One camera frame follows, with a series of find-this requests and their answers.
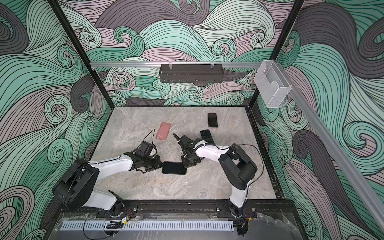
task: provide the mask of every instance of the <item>transparent acrylic box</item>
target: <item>transparent acrylic box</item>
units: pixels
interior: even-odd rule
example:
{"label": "transparent acrylic box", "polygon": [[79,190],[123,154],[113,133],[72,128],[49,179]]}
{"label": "transparent acrylic box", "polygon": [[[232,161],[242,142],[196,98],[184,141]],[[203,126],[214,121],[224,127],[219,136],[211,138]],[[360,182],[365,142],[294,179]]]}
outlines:
{"label": "transparent acrylic box", "polygon": [[254,81],[267,108],[278,108],[291,90],[281,64],[273,60],[261,63]]}

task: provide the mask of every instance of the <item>pink phone case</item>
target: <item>pink phone case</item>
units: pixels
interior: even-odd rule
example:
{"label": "pink phone case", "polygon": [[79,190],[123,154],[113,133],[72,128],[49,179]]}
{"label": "pink phone case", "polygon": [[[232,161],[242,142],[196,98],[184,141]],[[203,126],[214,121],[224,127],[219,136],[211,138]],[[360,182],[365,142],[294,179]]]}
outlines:
{"label": "pink phone case", "polygon": [[159,131],[156,134],[156,138],[160,140],[166,140],[170,129],[170,123],[162,122]]}

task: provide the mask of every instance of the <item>swirl pattern wall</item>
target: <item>swirl pattern wall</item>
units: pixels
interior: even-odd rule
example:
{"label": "swirl pattern wall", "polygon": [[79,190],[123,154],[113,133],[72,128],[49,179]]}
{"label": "swirl pattern wall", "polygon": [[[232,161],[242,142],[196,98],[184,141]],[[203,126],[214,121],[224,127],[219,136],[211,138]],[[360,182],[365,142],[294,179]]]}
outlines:
{"label": "swirl pattern wall", "polygon": [[[278,61],[384,200],[384,1],[307,0]],[[290,95],[256,114],[309,239],[384,239]]]}
{"label": "swirl pattern wall", "polygon": [[2,3],[0,238],[43,239],[53,185],[90,157],[111,109],[46,0]]}
{"label": "swirl pattern wall", "polygon": [[[269,59],[294,0],[59,0],[91,61]],[[248,105],[257,69],[161,83],[159,68],[100,68],[115,105]]]}

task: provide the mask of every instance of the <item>smartphone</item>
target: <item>smartphone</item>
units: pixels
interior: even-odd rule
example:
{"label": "smartphone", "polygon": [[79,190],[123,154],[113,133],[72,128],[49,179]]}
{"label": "smartphone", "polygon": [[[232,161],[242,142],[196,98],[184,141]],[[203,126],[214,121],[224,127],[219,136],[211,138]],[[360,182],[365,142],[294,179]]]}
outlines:
{"label": "smartphone", "polygon": [[163,169],[161,170],[164,174],[187,174],[187,168],[184,167],[182,162],[163,162]]}
{"label": "smartphone", "polygon": [[217,127],[216,113],[209,113],[208,114],[208,127]]}
{"label": "smartphone", "polygon": [[200,135],[204,141],[209,142],[209,143],[214,143],[214,139],[212,138],[212,135],[211,135],[211,132],[209,131],[209,129],[201,130]]}
{"label": "smartphone", "polygon": [[156,134],[156,138],[160,140],[166,140],[170,129],[170,123],[162,122],[159,131]]}

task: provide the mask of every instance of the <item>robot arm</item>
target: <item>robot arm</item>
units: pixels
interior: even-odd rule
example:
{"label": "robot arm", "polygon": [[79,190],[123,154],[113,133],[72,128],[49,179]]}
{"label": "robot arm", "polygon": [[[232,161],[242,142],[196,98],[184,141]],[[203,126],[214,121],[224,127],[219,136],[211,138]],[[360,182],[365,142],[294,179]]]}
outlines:
{"label": "robot arm", "polygon": [[145,171],[158,169],[162,163],[156,152],[153,144],[143,141],[137,149],[123,153],[120,157],[91,162],[77,159],[53,187],[53,194],[70,210],[95,207],[117,216],[124,207],[122,199],[112,191],[94,189],[96,181],[139,167],[144,167]]}
{"label": "robot arm", "polygon": [[192,141],[185,135],[179,138],[173,134],[184,153],[181,157],[185,167],[191,167],[208,158],[219,162],[232,184],[232,193],[229,199],[230,209],[233,215],[239,217],[243,212],[243,205],[247,200],[247,191],[252,183],[257,166],[239,145],[217,146],[202,139]]}

